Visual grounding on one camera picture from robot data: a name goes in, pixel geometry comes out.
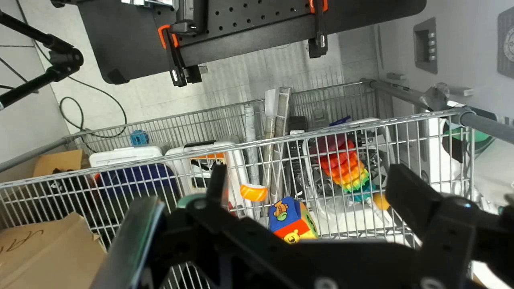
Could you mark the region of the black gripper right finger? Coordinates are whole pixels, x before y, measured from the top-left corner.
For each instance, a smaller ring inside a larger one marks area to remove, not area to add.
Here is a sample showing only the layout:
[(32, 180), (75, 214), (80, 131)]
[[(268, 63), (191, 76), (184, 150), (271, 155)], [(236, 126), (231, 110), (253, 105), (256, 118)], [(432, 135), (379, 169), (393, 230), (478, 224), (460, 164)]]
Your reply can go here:
[(441, 196), (403, 164), (388, 168), (385, 200), (417, 238), (424, 237), (441, 203)]

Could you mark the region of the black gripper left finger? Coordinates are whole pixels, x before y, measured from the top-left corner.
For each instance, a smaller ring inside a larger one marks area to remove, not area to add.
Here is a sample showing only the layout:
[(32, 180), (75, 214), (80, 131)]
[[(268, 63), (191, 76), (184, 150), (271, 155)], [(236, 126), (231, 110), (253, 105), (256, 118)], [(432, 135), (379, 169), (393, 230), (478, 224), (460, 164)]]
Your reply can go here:
[(226, 166), (221, 163), (215, 163), (212, 166), (212, 174), (210, 174), (210, 180), (205, 192), (207, 200), (220, 206), (224, 193), (224, 185), (226, 185)]

